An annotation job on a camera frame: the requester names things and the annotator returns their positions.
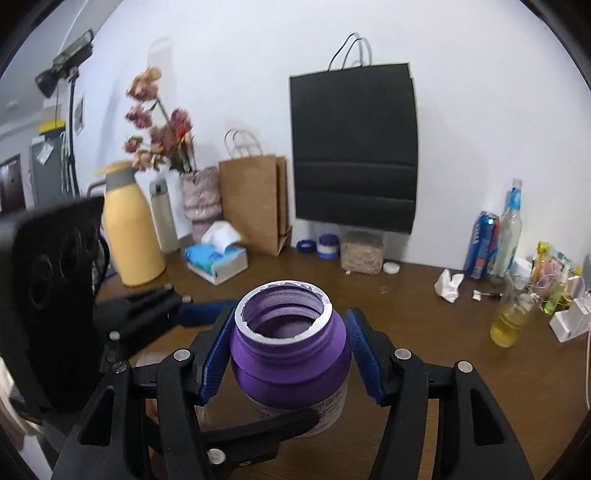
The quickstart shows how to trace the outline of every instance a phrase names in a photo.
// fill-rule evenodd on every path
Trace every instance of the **yellow thermos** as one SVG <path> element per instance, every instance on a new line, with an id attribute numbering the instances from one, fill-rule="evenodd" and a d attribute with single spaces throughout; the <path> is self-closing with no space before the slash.
<path id="1" fill-rule="evenodd" d="M 148 283 L 165 269 L 152 213 L 130 161 L 112 163 L 102 173 L 105 179 L 93 183 L 90 191 L 106 184 L 103 225 L 121 281 L 128 287 Z"/>

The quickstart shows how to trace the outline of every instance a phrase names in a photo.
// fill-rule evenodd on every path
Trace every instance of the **small blue container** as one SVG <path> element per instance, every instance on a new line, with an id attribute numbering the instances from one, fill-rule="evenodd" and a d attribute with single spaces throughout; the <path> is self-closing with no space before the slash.
<path id="1" fill-rule="evenodd" d="M 316 252 L 316 242 L 311 239 L 300 240 L 295 247 L 298 252 L 303 254 L 313 254 Z"/>
<path id="2" fill-rule="evenodd" d="M 332 260 L 340 257 L 339 237 L 332 233 L 321 235 L 318 239 L 318 246 L 316 249 L 318 258 L 324 260 Z"/>

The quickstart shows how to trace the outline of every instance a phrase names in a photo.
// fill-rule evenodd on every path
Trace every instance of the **wooden desk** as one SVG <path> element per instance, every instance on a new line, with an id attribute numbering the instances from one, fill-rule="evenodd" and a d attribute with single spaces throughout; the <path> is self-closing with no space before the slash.
<path id="1" fill-rule="evenodd" d="M 396 346 L 408 348 L 425 362 L 452 366 L 468 360 L 479 371 L 515 430 L 536 478 L 542 478 L 581 424 L 584 397 L 586 338 L 560 344 L 548 319 L 539 315 L 510 349 L 489 338 L 495 300 L 472 300 L 478 282 L 464 280 L 454 304 L 433 291 L 441 268 L 403 265 L 389 276 L 346 275 L 337 261 L 287 249 L 278 258 L 249 254 L 247 271 L 214 287 L 187 270 L 179 254 L 168 259 L 167 271 L 152 285 L 172 283 L 195 301 L 239 299 L 258 285 L 273 280 L 302 280 L 317 285 L 343 313 L 359 306 L 375 329 L 383 330 Z M 387 286 L 388 293 L 380 288 Z M 126 293 L 118 277 L 108 281 L 101 298 Z M 166 352 L 187 347 L 197 329 L 177 327 L 148 347 Z M 345 409 L 327 432 L 282 444 L 275 460 L 242 468 L 241 479 L 366 480 L 378 451 L 388 415 L 369 398 L 357 367 L 351 369 Z M 219 394 L 207 406 L 209 428 L 247 423 L 259 417 L 227 370 Z M 419 478 L 431 478 L 437 436 L 437 401 L 429 402 L 423 464 Z"/>

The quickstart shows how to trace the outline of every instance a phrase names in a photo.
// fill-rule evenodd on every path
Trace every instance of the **white jar rim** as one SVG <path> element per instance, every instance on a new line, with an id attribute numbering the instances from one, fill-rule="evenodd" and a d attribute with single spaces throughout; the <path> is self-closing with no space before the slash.
<path id="1" fill-rule="evenodd" d="M 260 292 L 272 288 L 272 287 L 288 287 L 293 285 L 294 287 L 305 288 L 306 290 L 310 290 L 312 293 L 318 296 L 320 301 L 322 302 L 322 313 L 318 316 L 316 320 L 310 325 L 306 330 L 295 335 L 290 338 L 270 338 L 260 333 L 256 333 L 252 330 L 243 316 L 244 307 L 246 306 L 247 302 L 253 298 L 255 295 L 259 294 Z M 280 280 L 280 281 L 273 281 L 269 283 L 265 283 L 254 290 L 248 292 L 242 300 L 238 303 L 236 307 L 236 312 L 234 314 L 234 320 L 236 323 L 236 327 L 243 334 L 246 338 L 253 340 L 254 342 L 261 343 L 263 345 L 291 345 L 292 343 L 301 342 L 302 340 L 306 340 L 311 336 L 317 334 L 321 331 L 329 322 L 330 317 L 332 316 L 332 304 L 327 296 L 321 289 L 312 285 L 310 283 L 297 281 L 297 280 Z"/>

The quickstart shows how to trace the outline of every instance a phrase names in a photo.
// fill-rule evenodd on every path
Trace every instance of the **purple jar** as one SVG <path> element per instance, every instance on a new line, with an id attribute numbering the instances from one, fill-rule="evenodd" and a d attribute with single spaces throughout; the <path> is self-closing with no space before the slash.
<path id="1" fill-rule="evenodd" d="M 313 407 L 329 428 L 345 404 L 351 350 L 343 320 L 309 283 L 271 282 L 238 304 L 230 349 L 242 391 L 264 415 Z"/>

